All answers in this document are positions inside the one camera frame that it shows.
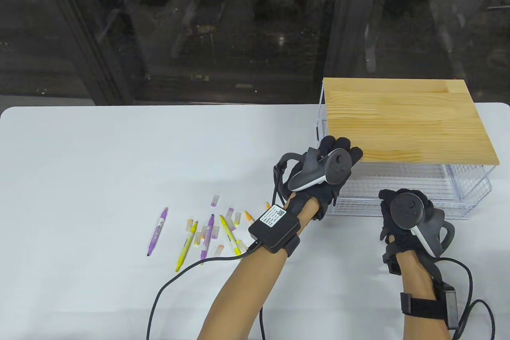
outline forearm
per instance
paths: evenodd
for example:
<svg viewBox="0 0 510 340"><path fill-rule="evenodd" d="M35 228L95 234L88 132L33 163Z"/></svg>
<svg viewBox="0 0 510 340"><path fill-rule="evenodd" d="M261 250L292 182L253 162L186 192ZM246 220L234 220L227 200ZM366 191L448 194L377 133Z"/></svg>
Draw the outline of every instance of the forearm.
<svg viewBox="0 0 510 340"><path fill-rule="evenodd" d="M306 203L299 214L298 234L318 209L315 198ZM272 254L263 247L242 259L214 300L198 340L246 339L286 260L286 250Z"/></svg>
<svg viewBox="0 0 510 340"><path fill-rule="evenodd" d="M421 265L414 251L397 254L402 271L404 292L413 298L435 300L432 278ZM404 319L404 340L450 340L450 334L444 320L416 318Z"/></svg>

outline hand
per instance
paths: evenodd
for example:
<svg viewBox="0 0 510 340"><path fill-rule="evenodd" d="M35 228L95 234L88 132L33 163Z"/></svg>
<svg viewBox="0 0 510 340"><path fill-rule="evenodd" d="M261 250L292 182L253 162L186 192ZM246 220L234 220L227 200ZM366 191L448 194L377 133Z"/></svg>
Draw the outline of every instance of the hand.
<svg viewBox="0 0 510 340"><path fill-rule="evenodd" d="M419 239L414 236L410 230L404 230L397 226L397 223L393 221L390 213L390 204L395 198L395 196L402 193L413 193L418 198L421 199L423 206L426 211L433 211L434 205L432 202L419 190L408 190L408 189L399 189L399 191L393 191L384 189L379 192L379 198L383 201L381 202L381 212L382 218L384 220L381 235L379 240L385 240L386 244L390 244L393 242L390 238L392 236L394 238L395 244L398 246L400 252L414 250L417 252L425 252L423 245L420 243Z"/></svg>
<svg viewBox="0 0 510 340"><path fill-rule="evenodd" d="M338 138L335 139L333 136L326 136L322 138L322 141L319 145L319 156L317 157L317 160L321 160L324 158L327 154L329 154L331 151L335 149L345 149L352 160L352 165L354 166L363 156L363 151L359 147L350 147L350 141L347 138ZM290 176L288 179L291 179L293 176L295 176L298 172L301 171L303 168L303 162L298 162L292 169ZM333 200L337 200L338 194L340 189L343 185L345 185L347 179L350 177L351 173L349 172L349 175L344 179L341 183L337 185L330 185L327 182L319 183L318 185L313 185L309 187L308 189L298 191L296 194L306 194L310 198L317 198L317 201L319 202L320 208L317 214L314 216L314 220L321 220L324 218L324 215L326 214L326 211L328 210L328 206L331 204ZM288 181L285 182L284 188L287 189Z"/></svg>

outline glass door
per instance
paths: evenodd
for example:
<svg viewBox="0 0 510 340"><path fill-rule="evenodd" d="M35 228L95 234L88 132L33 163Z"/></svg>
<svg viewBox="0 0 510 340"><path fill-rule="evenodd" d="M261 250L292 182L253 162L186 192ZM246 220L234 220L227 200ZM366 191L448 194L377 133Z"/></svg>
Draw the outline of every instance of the glass door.
<svg viewBox="0 0 510 340"><path fill-rule="evenodd" d="M373 0L355 77L465 79L510 103L510 0Z"/></svg>
<svg viewBox="0 0 510 340"><path fill-rule="evenodd" d="M335 0L81 1L135 102L317 102Z"/></svg>
<svg viewBox="0 0 510 340"><path fill-rule="evenodd" d="M42 0L0 0L0 96L89 99Z"/></svg>

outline black glove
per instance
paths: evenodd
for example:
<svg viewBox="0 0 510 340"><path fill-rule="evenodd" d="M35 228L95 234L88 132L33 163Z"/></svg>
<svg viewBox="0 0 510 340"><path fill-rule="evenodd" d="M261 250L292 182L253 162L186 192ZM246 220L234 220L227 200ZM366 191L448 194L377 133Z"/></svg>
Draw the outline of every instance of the black glove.
<svg viewBox="0 0 510 340"><path fill-rule="evenodd" d="M333 136L325 136L322 138L322 141L319 145L319 156L317 157L317 160L321 160L329 154L331 151L335 149L345 149L351 159L352 159L352 165L354 166L363 156L363 151L359 147L350 147L350 140L347 138L338 138L335 139ZM292 169L290 176L288 179L291 179L293 176L295 176L298 172L300 172L303 168L305 154L303 154L303 160L299 161ZM305 194L309 196L310 198L317 198L320 204L320 209L317 211L317 214L314 216L314 220L321 220L324 218L324 215L326 214L326 211L328 210L328 206L331 204L331 202L334 200L333 205L335 205L337 201L337 197L339 194L340 189L343 185L345 185L347 179L349 179L351 173L349 172L349 175L346 177L346 179L339 183L338 185L330 185L327 182L319 183L318 185L313 185L309 187L308 189L298 191L296 195L298 194ZM288 180L284 183L284 189L288 190Z"/></svg>
<svg viewBox="0 0 510 340"><path fill-rule="evenodd" d="M414 236L410 230L404 230L397 226L397 223L393 221L390 213L390 204L393 201L393 198L398 194L402 193L413 193L418 198L421 199L423 206L426 211L432 212L434 210L434 205L432 202L419 190L408 190L408 189L399 189L399 191L393 191L384 189L379 192L379 198L383 201L381 202L381 212L382 218L384 220L381 235L379 240L385 240L386 253L382 256L383 262L388 265L388 269L391 274L400 275L400 266L397 262L396 254L400 252L414 250L418 256L418 260L425 267L425 269L432 275L435 281L440 282L441 273L439 269L435 265L436 259L432 258L424 249L420 240ZM390 243L389 236L394 236L395 241Z"/></svg>
<svg viewBox="0 0 510 340"><path fill-rule="evenodd" d="M410 230L404 230L397 226L397 223L393 221L393 218L390 214L390 205L393 201L393 198L399 194L403 193L413 193L423 202L423 206L426 210L434 210L434 205L432 202L419 190L408 190L408 189L399 189L399 191L393 191L384 189L379 191L379 198L383 201L381 202L381 212L382 218L384 220L381 235L379 240L385 240L386 244L389 244L388 237L393 235L395 237L395 244L401 249L400 252L405 252L409 250L414 251L425 251L424 247L421 245L420 240L414 236Z"/></svg>

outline black cable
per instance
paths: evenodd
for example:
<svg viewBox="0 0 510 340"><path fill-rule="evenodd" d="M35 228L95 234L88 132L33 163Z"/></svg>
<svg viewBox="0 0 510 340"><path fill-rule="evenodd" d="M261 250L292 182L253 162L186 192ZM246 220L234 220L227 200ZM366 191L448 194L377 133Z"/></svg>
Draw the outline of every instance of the black cable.
<svg viewBox="0 0 510 340"><path fill-rule="evenodd" d="M473 303L471 303L471 299L473 298L473 275L471 274L470 269L464 263L458 261L457 259L439 258L439 260L451 261L453 263L460 265L468 273L469 279L469 290L468 298L466 300L466 307L464 308L461 318L459 319L459 327L455 330L452 340L459 340L459 338L462 336L462 334L464 333L464 329L466 328L466 324L468 324L469 314L471 313L473 307L475 307L477 303L483 304L487 309L488 315L490 316L490 340L494 340L494 338L496 337L496 322L494 320L492 310L490 309L488 304L482 299L477 299Z"/></svg>
<svg viewBox="0 0 510 340"><path fill-rule="evenodd" d="M264 306L260 309L259 312L259 324L260 324L260 332L262 333L262 340L266 340L266 333L264 332L264 322L262 321L262 310Z"/></svg>
<svg viewBox="0 0 510 340"><path fill-rule="evenodd" d="M161 289L159 290L158 294L156 295L156 298L154 300L154 304L153 304L153 308L151 309L151 315L149 316L149 322L147 324L147 336L145 337L146 340L149 340L149 336L151 335L151 324L153 322L153 316L154 316L154 311L156 309L156 305L158 304L158 300L162 294L162 292L165 290L166 287L168 287L169 285L171 285L171 283L173 283L175 280L177 280L178 278L180 278L182 275L184 275L187 271L189 271L190 269L192 269L193 267L196 267L197 265L201 265L202 263L205 263L206 261L213 261L213 260L238 260L238 259L241 259L241 258L244 258L245 256L248 256L249 254L251 254L253 251L255 251L255 249L257 249L259 247L260 244L257 244L257 242L255 242L254 244L252 244L249 248L248 248L248 251L246 251L244 254L241 254L241 255L238 255L238 256L229 256L229 257L215 257L215 258L206 258L206 259L202 259L202 260L199 260L199 261L196 261L195 263L193 263L192 265L189 265L188 267L186 267L185 269L183 269L180 273L178 273L177 275L175 275L173 278L171 278L168 282L166 282L162 287Z"/></svg>

